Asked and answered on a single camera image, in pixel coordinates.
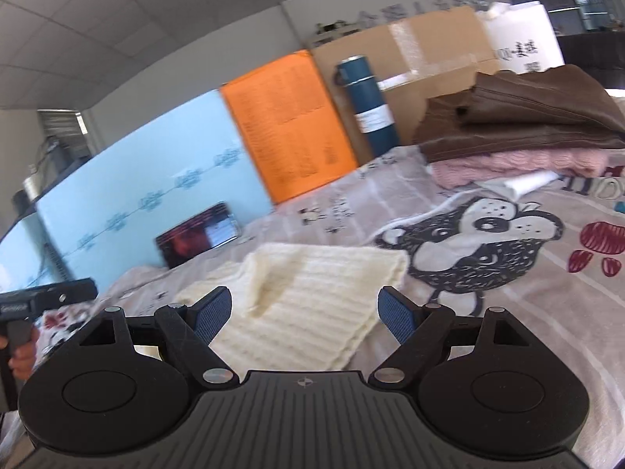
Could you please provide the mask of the person's left hand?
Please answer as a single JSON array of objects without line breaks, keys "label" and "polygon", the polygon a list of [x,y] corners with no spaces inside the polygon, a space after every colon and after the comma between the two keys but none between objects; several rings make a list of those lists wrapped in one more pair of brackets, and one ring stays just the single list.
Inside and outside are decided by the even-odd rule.
[{"label": "person's left hand", "polygon": [[9,359],[9,368],[12,370],[14,378],[17,380],[28,380],[33,372],[37,359],[37,341],[39,330],[33,326],[30,339],[27,343],[18,346]]}]

